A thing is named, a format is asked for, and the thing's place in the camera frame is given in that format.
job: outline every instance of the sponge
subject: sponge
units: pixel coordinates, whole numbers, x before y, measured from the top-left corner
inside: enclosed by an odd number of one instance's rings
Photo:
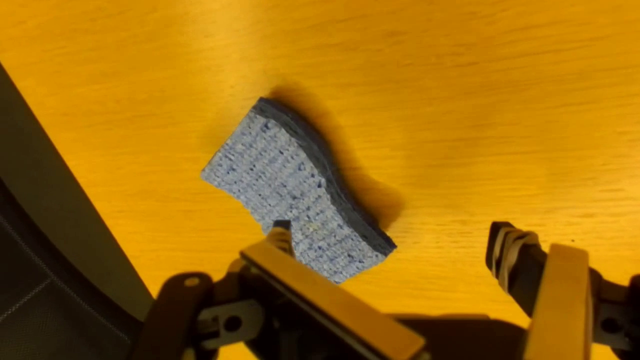
[[[293,256],[332,282],[381,261],[396,245],[354,202],[313,127],[259,98],[202,169],[262,223],[290,219]]]

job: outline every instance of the orange wooden surface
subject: orange wooden surface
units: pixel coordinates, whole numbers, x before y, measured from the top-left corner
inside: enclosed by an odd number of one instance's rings
[[[380,309],[525,324],[482,263],[498,217],[611,279],[640,270],[635,1],[5,0],[0,18],[0,62],[152,292],[262,236],[198,178],[257,95],[326,134],[396,240],[343,283]]]

